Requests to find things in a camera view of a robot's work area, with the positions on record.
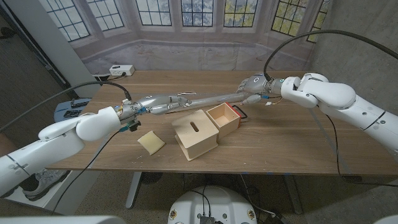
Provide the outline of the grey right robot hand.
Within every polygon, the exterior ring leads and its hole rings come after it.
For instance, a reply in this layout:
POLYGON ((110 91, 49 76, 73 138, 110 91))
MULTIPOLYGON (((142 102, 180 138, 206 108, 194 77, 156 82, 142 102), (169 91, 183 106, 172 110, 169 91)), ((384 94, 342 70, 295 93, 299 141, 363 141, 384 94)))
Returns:
POLYGON ((267 79, 267 75, 257 73, 244 79, 238 86, 236 93, 242 93, 244 99, 240 105, 252 104, 262 99, 281 97, 281 87, 285 80, 283 78, 267 79))

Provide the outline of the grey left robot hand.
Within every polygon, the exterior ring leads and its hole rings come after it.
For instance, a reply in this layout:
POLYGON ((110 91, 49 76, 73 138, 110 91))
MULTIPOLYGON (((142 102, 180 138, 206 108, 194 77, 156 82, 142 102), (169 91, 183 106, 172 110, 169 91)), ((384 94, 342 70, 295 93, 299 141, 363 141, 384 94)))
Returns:
POLYGON ((119 109, 114 109, 121 123, 135 120, 141 114, 161 115, 190 104, 192 101, 177 95, 147 96, 137 101, 125 99, 119 109))

